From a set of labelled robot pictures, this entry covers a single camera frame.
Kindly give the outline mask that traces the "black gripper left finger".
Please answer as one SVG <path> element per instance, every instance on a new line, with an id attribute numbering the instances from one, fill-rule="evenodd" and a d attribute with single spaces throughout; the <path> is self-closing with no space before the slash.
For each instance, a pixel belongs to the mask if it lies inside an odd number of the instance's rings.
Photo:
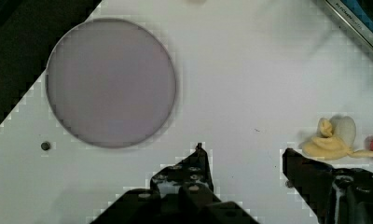
<path id="1" fill-rule="evenodd" d="M 259 224 L 234 202 L 214 194 L 208 153 L 195 151 L 153 175 L 147 189 L 131 189 L 90 224 Z"/>

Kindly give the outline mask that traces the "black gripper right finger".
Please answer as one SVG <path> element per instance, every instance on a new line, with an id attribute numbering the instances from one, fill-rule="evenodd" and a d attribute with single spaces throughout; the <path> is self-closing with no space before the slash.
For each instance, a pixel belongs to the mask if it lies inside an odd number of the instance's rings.
<path id="1" fill-rule="evenodd" d="M 373 173 L 335 168 L 288 148 L 283 174 L 317 216 L 319 224 L 373 224 Z"/>

